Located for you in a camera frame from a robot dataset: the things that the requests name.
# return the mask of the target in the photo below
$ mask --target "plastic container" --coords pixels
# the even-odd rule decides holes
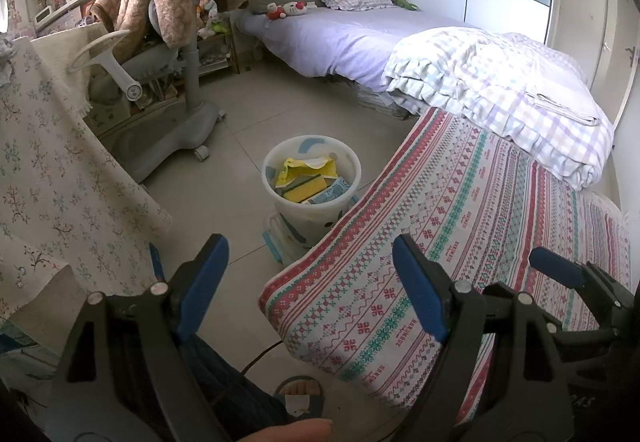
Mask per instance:
[[[309,205],[289,202],[273,189],[287,158],[305,160],[322,156],[333,158],[338,174],[351,184],[351,188],[341,197],[331,202]],[[262,183],[273,199],[276,211],[295,241],[306,248],[316,245],[353,205],[351,199],[358,190],[361,178],[362,167],[353,149],[335,138],[321,135],[290,138],[274,147],[262,164]]]

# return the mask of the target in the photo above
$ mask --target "green plush toy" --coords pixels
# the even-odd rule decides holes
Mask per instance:
[[[420,10],[418,8],[418,5],[409,3],[407,0],[396,0],[396,5],[398,5],[401,8],[404,8],[405,10],[411,10],[411,11]]]

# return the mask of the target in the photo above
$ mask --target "slipper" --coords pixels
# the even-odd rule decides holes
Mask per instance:
[[[287,384],[296,380],[315,380],[318,382],[315,378],[306,375],[290,377],[278,386],[273,396],[284,404],[287,413],[291,415],[296,422],[322,417],[322,410],[324,408],[324,393],[322,392],[322,387],[320,387],[320,395],[283,395],[280,393],[280,390]]]

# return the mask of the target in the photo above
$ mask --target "yellow plastic wrapper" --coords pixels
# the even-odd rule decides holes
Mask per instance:
[[[335,160],[328,157],[309,158],[307,160],[287,158],[278,175],[276,189],[287,187],[300,176],[314,177],[316,175],[337,180],[338,171],[335,168]]]

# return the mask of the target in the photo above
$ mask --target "yellow sponge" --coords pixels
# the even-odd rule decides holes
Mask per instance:
[[[324,191],[326,188],[325,179],[321,175],[316,175],[311,180],[307,180],[286,190],[282,194],[282,197],[289,200],[289,202],[300,203],[318,194],[320,191]]]

